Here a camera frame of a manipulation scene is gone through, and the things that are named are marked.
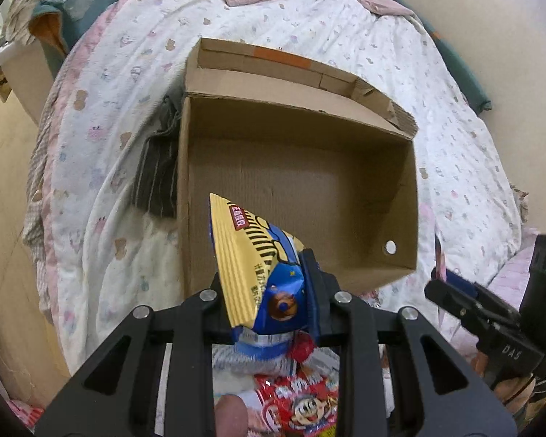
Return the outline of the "person's thumb tip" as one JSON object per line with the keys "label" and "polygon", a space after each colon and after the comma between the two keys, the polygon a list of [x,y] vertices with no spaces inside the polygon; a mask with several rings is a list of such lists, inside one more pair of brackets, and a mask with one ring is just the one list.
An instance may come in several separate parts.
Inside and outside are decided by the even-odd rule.
{"label": "person's thumb tip", "polygon": [[237,395],[223,395],[214,412],[217,437],[245,437],[248,434],[248,409]]}

